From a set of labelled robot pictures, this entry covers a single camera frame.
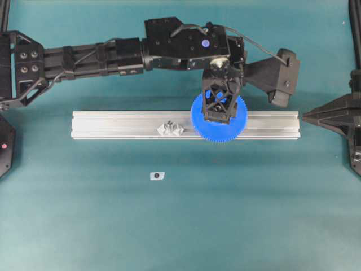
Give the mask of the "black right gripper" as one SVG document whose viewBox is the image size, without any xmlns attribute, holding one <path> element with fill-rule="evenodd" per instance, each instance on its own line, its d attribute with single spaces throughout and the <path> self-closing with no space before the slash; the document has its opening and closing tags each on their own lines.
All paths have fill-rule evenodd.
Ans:
<svg viewBox="0 0 361 271">
<path fill-rule="evenodd" d="M 352 170 L 360 176 L 360 69 L 351 71 L 351 94 L 343 95 L 323 106 L 303 114 L 303 121 L 333 131 L 347 138 Z M 317 115 L 338 110 L 348 111 L 348 116 L 321 119 Z"/>
</svg>

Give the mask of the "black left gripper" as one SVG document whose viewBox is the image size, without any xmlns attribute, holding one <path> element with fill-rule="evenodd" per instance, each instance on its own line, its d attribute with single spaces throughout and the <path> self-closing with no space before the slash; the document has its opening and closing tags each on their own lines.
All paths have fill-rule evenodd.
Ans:
<svg viewBox="0 0 361 271">
<path fill-rule="evenodd" d="M 244 83 L 245 37 L 217 24 L 207 24 L 205 30 L 215 39 L 212 48 L 222 52 L 212 57 L 202 74 L 202 113 L 206 121 L 230 124 L 237 115 L 237 99 Z"/>
</svg>

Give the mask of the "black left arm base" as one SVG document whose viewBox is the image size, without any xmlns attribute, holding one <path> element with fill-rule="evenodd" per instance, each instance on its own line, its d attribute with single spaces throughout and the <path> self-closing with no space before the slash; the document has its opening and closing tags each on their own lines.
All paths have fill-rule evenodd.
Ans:
<svg viewBox="0 0 361 271">
<path fill-rule="evenodd" d="M 3 177 L 12 167 L 16 130 L 3 116 L 1 116 L 0 125 L 0 170 L 1 177 Z"/>
</svg>

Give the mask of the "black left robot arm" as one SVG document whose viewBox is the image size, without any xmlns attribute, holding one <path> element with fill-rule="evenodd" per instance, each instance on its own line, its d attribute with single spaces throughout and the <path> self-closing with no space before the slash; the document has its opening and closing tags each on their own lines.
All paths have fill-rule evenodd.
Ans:
<svg viewBox="0 0 361 271">
<path fill-rule="evenodd" d="M 229 124 L 241 89 L 241 37 L 223 26 L 185 24 L 176 17 L 149 19 L 145 38 L 111 38 L 90 45 L 46 49 L 19 31 L 1 33 L 1 110 L 28 106 L 57 82 L 139 75 L 153 69 L 203 70 L 201 113 Z"/>
</svg>

